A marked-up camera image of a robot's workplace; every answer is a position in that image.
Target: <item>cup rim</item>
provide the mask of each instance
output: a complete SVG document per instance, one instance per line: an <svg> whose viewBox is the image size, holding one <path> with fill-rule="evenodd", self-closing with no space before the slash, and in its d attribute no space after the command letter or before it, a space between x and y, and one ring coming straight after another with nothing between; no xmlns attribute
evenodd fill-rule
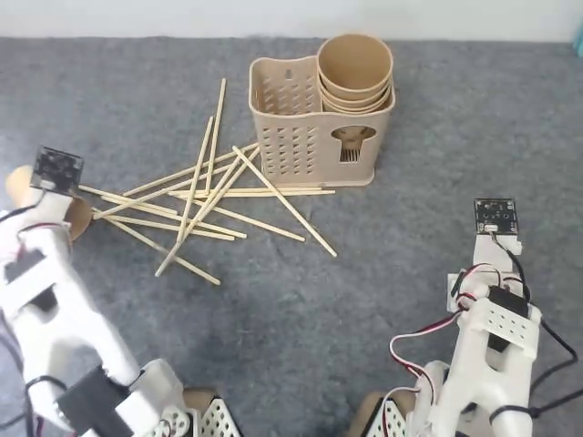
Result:
<svg viewBox="0 0 583 437"><path fill-rule="evenodd" d="M356 108L356 109L337 105L336 103L331 101L328 97L326 97L323 94L320 94L320 98L322 99L323 103L325 103L326 105L329 105L330 107L333 107L334 109L338 109L342 114L346 114L346 115L370 114L370 113L374 112L376 109L378 109L379 107L381 107L382 105L384 105L386 103L386 101L389 98L391 98L392 88L393 88L392 86L387 87L384 90L384 93L381 96L381 98L379 98L378 101L374 102L373 104L369 105L368 107L361 107L361 108Z"/></svg>
<svg viewBox="0 0 583 437"><path fill-rule="evenodd" d="M356 105L359 107L367 107L372 103L376 102L379 98L383 96L386 92L386 88L390 88L393 85L393 79L390 78L388 83L385 84L382 88L380 88L376 93L372 96L356 99L356 100L346 100L345 98L337 97L332 91L326 88L326 85L322 82L322 78L318 75L318 89L320 90L321 94L324 94L328 100L331 100L338 106L342 107L350 107L351 105Z"/></svg>
<svg viewBox="0 0 583 437"><path fill-rule="evenodd" d="M330 44L334 39L337 39L339 37L345 37L345 36L365 36L369 39L372 39L373 41L377 42L378 44L380 44L387 52L388 56L389 56L389 71L387 71L386 75L383 77L382 80L380 80L379 82L377 82L376 84L369 86L367 88L347 88L345 86L341 86L336 84L335 82L333 82L327 75L325 75L320 67L320 57L322 55L322 51L323 49ZM344 93L350 94L350 93L366 93L366 92L371 92L374 91L379 85L383 84L384 82L386 82L392 75L393 75L393 65L394 65L394 59L393 59L393 52L391 51L391 48L380 38L377 38L375 36L371 36L371 35L367 35L367 34L359 34L359 33L349 33L349 34L341 34L338 36L334 36L332 38L327 39L326 41L324 41L324 43L320 46L320 48L318 49L318 53L316 54L316 66L318 69L318 75L322 76L322 78L324 78L326 81L330 82L332 85L336 86L338 89L340 89L341 91L343 91Z"/></svg>

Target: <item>stacked paper cups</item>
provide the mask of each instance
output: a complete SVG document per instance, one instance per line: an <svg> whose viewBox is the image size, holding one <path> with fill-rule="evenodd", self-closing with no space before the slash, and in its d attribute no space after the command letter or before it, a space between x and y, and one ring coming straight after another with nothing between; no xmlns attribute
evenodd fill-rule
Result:
<svg viewBox="0 0 583 437"><path fill-rule="evenodd" d="M380 39L347 34L326 41L317 55L324 111L370 114L390 104L393 54Z"/></svg>

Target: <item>white wall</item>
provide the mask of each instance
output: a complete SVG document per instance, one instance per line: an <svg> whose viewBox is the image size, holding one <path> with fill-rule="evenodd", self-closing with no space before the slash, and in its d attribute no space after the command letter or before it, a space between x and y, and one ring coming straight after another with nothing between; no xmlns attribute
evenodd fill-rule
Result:
<svg viewBox="0 0 583 437"><path fill-rule="evenodd" d="M0 0L0 36L572 41L583 0Z"/></svg>

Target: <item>utensil holder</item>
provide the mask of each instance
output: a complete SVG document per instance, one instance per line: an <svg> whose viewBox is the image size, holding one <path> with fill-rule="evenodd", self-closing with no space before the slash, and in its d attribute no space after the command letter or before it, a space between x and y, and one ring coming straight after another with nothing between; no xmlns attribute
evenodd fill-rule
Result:
<svg viewBox="0 0 583 437"><path fill-rule="evenodd" d="M368 185L395 104L394 87L376 112L322 112L317 77L316 56L251 64L249 106L262 172L279 186Z"/></svg>

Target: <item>basket hole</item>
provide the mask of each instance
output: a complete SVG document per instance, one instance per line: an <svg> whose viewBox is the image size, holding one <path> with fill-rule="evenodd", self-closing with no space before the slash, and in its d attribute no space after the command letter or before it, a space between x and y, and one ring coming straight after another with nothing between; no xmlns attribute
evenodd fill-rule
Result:
<svg viewBox="0 0 583 437"><path fill-rule="evenodd" d="M358 162L363 142L374 137L376 131L367 126L346 126L335 129L331 135L341 142L340 162Z"/></svg>

